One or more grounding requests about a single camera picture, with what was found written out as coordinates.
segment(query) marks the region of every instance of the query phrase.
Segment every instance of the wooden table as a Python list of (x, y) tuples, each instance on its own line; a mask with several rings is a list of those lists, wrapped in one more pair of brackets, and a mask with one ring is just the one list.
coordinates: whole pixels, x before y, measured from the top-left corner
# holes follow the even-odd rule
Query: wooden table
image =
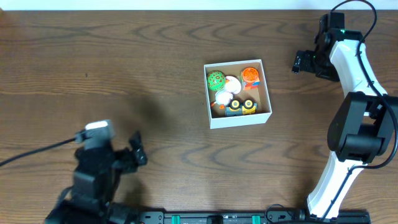
[[(328, 159), (340, 83), (291, 72), (314, 49), (326, 11), (5, 12), (0, 18), (0, 160), (111, 119), (115, 149), (141, 130), (147, 166), (115, 197), (140, 207), (265, 210), (303, 207)], [(365, 32), (370, 11), (348, 11)], [(377, 79), (398, 95), (398, 15), (380, 11), (366, 40)], [(203, 65), (260, 58), (273, 114), (266, 124), (209, 129)], [(40, 223), (72, 183), (78, 146), (0, 169), (0, 223)], [(374, 163), (380, 163), (389, 151)], [(398, 163), (366, 170), (342, 208), (397, 222)]]

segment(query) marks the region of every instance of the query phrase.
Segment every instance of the green strip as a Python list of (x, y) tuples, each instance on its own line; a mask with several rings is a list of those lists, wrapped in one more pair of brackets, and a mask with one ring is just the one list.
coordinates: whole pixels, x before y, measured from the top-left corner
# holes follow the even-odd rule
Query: green strip
[(180, 216), (179, 215), (172, 216), (172, 224), (180, 224)]
[(253, 224), (260, 224), (260, 216), (259, 215), (253, 215), (251, 217)]

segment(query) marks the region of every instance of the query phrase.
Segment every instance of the blue and yellow toy car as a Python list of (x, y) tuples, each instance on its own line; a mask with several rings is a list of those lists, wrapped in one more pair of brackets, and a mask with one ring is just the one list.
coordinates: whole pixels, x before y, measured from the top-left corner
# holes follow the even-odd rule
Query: blue and yellow toy car
[(254, 114), (257, 109), (257, 103), (251, 100), (245, 100), (240, 104), (238, 100), (233, 100), (229, 107), (225, 108), (225, 116), (242, 116), (246, 114)]

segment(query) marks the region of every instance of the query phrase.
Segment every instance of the orange lid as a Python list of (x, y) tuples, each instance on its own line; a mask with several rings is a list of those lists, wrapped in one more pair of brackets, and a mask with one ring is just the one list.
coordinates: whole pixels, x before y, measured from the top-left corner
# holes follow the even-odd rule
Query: orange lid
[(259, 78), (259, 72), (255, 68), (245, 68), (242, 72), (242, 78), (245, 82), (252, 83)]

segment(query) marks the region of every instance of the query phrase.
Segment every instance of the black toy wheel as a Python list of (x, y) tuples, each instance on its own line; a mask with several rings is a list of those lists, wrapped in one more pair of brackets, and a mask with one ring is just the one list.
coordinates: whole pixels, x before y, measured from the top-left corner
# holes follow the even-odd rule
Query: black toy wheel
[(239, 109), (239, 106), (240, 106), (241, 104), (239, 103), (239, 101), (238, 100), (233, 100), (232, 102), (231, 102), (231, 106), (229, 106), (231, 109), (234, 109), (234, 110), (236, 110), (236, 109)]
[(243, 106), (247, 109), (250, 110), (251, 108), (253, 108), (254, 103), (251, 100), (245, 100), (243, 103)]

